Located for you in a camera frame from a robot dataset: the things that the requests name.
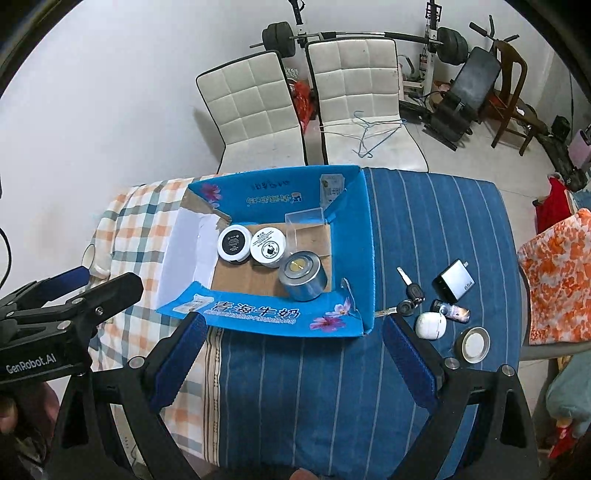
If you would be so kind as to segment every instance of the car key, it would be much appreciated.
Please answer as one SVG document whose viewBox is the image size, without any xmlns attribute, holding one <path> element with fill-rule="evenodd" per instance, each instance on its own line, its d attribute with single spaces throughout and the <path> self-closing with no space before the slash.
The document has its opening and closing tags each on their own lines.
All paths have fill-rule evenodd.
<svg viewBox="0 0 591 480">
<path fill-rule="evenodd" d="M 406 299 L 401 301 L 397 306 L 389 309 L 380 310 L 374 313 L 375 317 L 385 317 L 393 313 L 399 313 L 403 317 L 410 317 L 414 312 L 415 304 L 412 300 Z"/>
<path fill-rule="evenodd" d="M 396 270 L 398 270 L 398 273 L 400 273 L 400 276 L 406 283 L 407 296 L 413 302 L 415 307 L 420 303 L 423 303 L 425 301 L 425 292 L 423 292 L 421 286 L 418 283 L 413 282 L 402 268 L 398 267 Z"/>
</svg>

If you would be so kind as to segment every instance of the key fob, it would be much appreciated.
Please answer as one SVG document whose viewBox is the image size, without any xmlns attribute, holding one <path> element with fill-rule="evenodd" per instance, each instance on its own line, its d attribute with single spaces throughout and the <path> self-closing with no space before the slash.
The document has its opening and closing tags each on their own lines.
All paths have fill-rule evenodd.
<svg viewBox="0 0 591 480">
<path fill-rule="evenodd" d="M 407 296 L 415 306 L 425 301 L 425 292 L 418 283 L 411 283 L 407 286 Z"/>
<path fill-rule="evenodd" d="M 396 312 L 403 317 L 410 317 L 414 311 L 414 303 L 412 300 L 403 300 L 396 307 Z"/>
</svg>

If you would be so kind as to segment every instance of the white chair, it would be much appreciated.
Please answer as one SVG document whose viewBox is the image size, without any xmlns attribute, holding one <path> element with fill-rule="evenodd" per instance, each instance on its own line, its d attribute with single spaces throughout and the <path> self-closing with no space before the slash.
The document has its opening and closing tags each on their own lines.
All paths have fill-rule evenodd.
<svg viewBox="0 0 591 480">
<path fill-rule="evenodd" d="M 358 37 L 315 41 L 307 45 L 306 57 L 320 104 L 324 163 L 428 171 L 423 153 L 405 126 L 363 158 L 354 152 L 359 151 L 359 140 L 343 136 L 360 137 L 363 133 L 359 125 L 343 125 L 356 111 L 363 112 L 363 119 L 370 122 L 400 120 L 398 99 L 404 97 L 394 40 Z M 394 126 L 372 127 L 368 134 Z M 370 137 L 365 147 L 377 145 L 387 135 Z"/>
<path fill-rule="evenodd" d="M 196 82 L 226 145 L 218 173 L 307 164 L 300 121 L 276 51 L 226 63 Z"/>
</svg>

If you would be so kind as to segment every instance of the gray cloth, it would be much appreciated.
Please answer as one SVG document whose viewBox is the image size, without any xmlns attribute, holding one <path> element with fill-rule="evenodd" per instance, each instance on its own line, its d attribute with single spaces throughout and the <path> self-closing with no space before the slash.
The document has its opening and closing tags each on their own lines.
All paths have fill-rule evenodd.
<svg viewBox="0 0 591 480">
<path fill-rule="evenodd" d="M 591 351 L 575 355 L 546 392 L 551 417 L 574 420 L 573 436 L 579 438 L 591 423 Z"/>
</svg>

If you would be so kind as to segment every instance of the pink flower print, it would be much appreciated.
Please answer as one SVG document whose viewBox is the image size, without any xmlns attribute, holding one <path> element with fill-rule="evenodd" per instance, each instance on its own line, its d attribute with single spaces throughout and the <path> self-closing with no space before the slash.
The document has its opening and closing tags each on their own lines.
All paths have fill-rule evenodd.
<svg viewBox="0 0 591 480">
<path fill-rule="evenodd" d="M 204 183 L 201 185 L 201 194 L 212 207 L 217 208 L 220 206 L 217 201 L 222 200 L 222 196 L 220 195 L 220 187 L 217 185 L 213 183 Z"/>
<path fill-rule="evenodd" d="M 337 329 L 346 325 L 340 318 L 337 317 L 319 317 L 314 319 L 310 324 L 310 330 L 322 330 L 324 333 L 336 332 Z"/>
<path fill-rule="evenodd" d="M 347 297 L 344 304 L 338 303 L 335 305 L 335 310 L 333 312 L 326 312 L 324 314 L 325 317 L 341 317 L 343 315 L 347 315 L 349 310 L 351 309 L 351 300 Z"/>
</svg>

